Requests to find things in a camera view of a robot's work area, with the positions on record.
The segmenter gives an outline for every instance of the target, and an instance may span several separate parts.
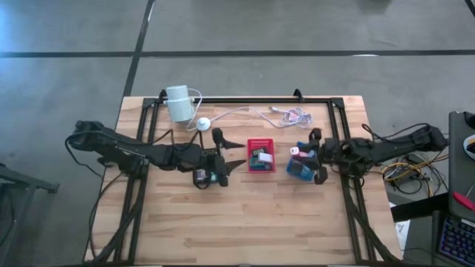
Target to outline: concrete floor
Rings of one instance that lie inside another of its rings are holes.
[[[0,53],[134,51],[146,4],[0,0]],[[475,49],[463,0],[157,0],[150,19],[144,51]],[[81,262],[100,181],[63,141],[78,119],[115,125],[131,60],[0,57],[0,162],[61,183],[57,195],[36,195],[17,266]],[[385,135],[417,122],[447,131],[449,111],[473,111],[474,73],[475,55],[142,58],[131,95],[175,84],[205,95],[362,95]]]

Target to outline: keyboard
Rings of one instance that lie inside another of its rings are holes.
[[[475,266],[475,227],[468,223],[453,217],[445,218],[439,253],[461,264]]]

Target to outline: red box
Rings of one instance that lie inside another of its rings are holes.
[[[266,148],[267,153],[272,155],[272,170],[271,171],[253,171],[251,170],[252,151],[259,148]],[[247,159],[249,172],[253,174],[268,174],[275,172],[275,154],[274,154],[274,140],[272,139],[248,139],[247,140]]]

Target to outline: white cylinder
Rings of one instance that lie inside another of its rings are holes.
[[[188,95],[188,86],[177,85],[166,88],[168,112],[172,122],[186,122],[193,119],[194,108]]]

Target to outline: wooden tabletop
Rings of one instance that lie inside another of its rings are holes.
[[[352,137],[368,137],[369,134],[361,128],[362,123],[368,123],[362,97],[343,98]],[[118,133],[133,138],[137,135],[142,101],[142,97],[124,98]],[[243,106],[246,105],[204,104],[198,117],[211,118]],[[273,106],[288,110],[295,108],[296,104]],[[151,166],[136,264],[353,263],[339,175],[329,169],[328,180],[323,185],[315,185],[290,177],[285,171],[289,149],[297,141],[306,142],[312,128],[321,128],[323,138],[332,136],[326,105],[299,106],[313,115],[313,123],[308,129],[277,129],[247,109],[231,113],[212,124],[213,128],[223,130],[227,140],[240,144],[246,144],[249,137],[274,139],[277,168],[274,174],[250,174],[246,163],[231,173],[229,187],[212,185],[201,191],[193,186],[191,173],[161,171]],[[269,105],[252,104],[252,107],[265,113],[273,122],[280,122],[282,115],[271,113]],[[168,109],[161,105],[155,136],[169,128],[174,129],[175,142],[188,142],[193,134],[187,132],[184,125],[171,122]],[[338,128],[343,136],[340,121]],[[210,131],[203,133],[203,139],[205,147],[214,147]],[[168,137],[163,140],[163,143],[168,142]],[[231,149],[225,151],[224,156],[226,161],[246,159],[246,152],[246,148]],[[109,169],[104,184],[118,173],[117,169]],[[126,188],[126,178],[121,179],[110,187],[99,203],[93,230],[98,250],[110,240],[119,225]],[[363,192],[370,225],[392,253],[400,257],[381,176],[368,174],[365,180]],[[361,231],[359,238],[364,253]],[[130,235],[127,235],[125,255],[129,240]],[[87,251],[86,259],[90,258],[91,252]]]

